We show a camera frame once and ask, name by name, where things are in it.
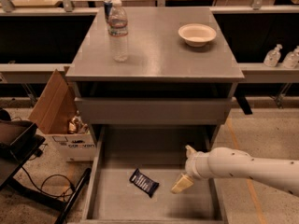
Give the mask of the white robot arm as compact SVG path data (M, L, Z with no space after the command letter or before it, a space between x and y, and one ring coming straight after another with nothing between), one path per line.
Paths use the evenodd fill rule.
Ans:
M191 187L195 179L246 178L299 196L299 161L255 158L228 147L202 152L186 146L186 157L185 172L171 188L174 194Z

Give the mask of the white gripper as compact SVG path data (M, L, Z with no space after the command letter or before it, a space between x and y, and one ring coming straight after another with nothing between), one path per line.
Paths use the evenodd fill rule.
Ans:
M186 147L185 170L187 174L180 174L175 181L171 192L173 194L181 193L183 190L190 188L193 185L193 179L208 179L208 155L204 152L197 152L193 147Z

